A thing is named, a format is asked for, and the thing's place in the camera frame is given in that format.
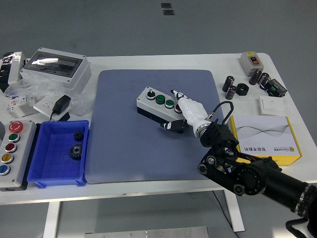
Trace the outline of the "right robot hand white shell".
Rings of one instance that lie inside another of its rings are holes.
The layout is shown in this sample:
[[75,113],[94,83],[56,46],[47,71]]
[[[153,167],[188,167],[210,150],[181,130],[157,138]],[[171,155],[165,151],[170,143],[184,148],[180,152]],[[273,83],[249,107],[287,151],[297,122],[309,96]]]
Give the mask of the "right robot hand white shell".
[[185,119],[161,123],[160,126],[170,131],[183,133],[190,125],[193,128],[194,135],[200,138],[211,123],[207,120],[208,114],[204,106],[181,92],[171,90],[171,93],[178,100],[179,108]]

